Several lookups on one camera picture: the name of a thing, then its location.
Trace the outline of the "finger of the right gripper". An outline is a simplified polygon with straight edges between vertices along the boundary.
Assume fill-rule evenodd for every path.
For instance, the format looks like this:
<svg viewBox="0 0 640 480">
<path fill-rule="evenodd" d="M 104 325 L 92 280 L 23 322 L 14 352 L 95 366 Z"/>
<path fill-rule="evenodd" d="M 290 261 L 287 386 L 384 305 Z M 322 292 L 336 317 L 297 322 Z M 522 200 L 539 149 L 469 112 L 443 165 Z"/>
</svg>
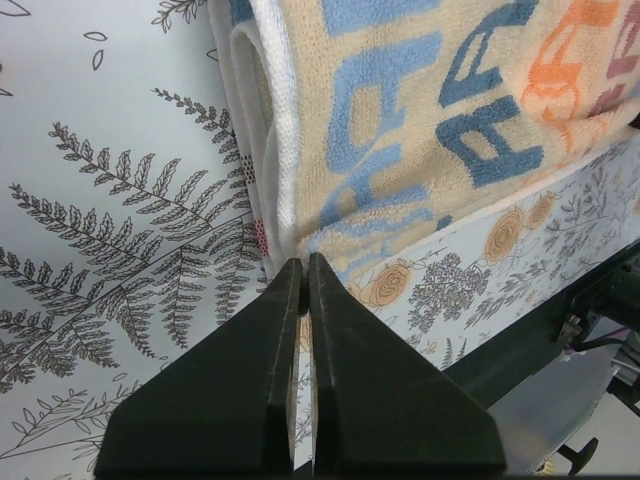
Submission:
<svg viewBox="0 0 640 480">
<path fill-rule="evenodd" d="M 629 126 L 635 130 L 640 130 L 640 114 L 638 114 L 630 123 Z"/>
</svg>

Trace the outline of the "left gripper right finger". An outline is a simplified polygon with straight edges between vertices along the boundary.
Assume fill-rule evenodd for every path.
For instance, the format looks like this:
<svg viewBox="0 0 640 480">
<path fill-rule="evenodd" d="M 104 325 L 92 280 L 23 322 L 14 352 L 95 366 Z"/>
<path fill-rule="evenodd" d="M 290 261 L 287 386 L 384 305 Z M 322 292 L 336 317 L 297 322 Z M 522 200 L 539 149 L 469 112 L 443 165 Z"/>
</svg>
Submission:
<svg viewBox="0 0 640 480">
<path fill-rule="evenodd" d="M 493 417 L 311 256 L 313 472 L 501 475 Z"/>
</svg>

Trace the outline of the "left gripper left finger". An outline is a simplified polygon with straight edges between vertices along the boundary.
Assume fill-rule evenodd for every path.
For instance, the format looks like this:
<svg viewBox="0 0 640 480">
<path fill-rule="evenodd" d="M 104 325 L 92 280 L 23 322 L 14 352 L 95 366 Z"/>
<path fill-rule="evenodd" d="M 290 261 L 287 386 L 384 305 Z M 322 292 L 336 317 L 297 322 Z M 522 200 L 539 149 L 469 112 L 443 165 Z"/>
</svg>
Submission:
<svg viewBox="0 0 640 480">
<path fill-rule="evenodd" d="M 146 382 L 112 413 L 97 475 L 290 475 L 302 266 Z"/>
</svg>

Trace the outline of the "striped rabbit print towel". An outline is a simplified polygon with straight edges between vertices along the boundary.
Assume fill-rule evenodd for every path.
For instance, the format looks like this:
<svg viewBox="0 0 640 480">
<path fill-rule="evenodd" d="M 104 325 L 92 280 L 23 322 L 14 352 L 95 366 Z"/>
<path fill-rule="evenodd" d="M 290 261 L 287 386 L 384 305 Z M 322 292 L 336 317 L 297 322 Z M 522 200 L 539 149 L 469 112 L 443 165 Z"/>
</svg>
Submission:
<svg viewBox="0 0 640 480">
<path fill-rule="evenodd" d="M 352 278 L 625 135 L 635 1 L 212 1 L 265 270 Z"/>
</svg>

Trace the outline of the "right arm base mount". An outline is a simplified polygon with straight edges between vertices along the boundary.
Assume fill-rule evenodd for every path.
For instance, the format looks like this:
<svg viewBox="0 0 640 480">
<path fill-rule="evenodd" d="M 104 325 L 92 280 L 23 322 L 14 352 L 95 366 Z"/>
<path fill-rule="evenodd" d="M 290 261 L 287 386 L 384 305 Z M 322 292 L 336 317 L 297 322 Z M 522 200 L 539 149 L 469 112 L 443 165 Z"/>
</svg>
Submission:
<svg viewBox="0 0 640 480">
<path fill-rule="evenodd" d="M 639 331 L 639 244 L 621 250 L 444 370 L 488 408 L 585 342 L 596 319 Z"/>
</svg>

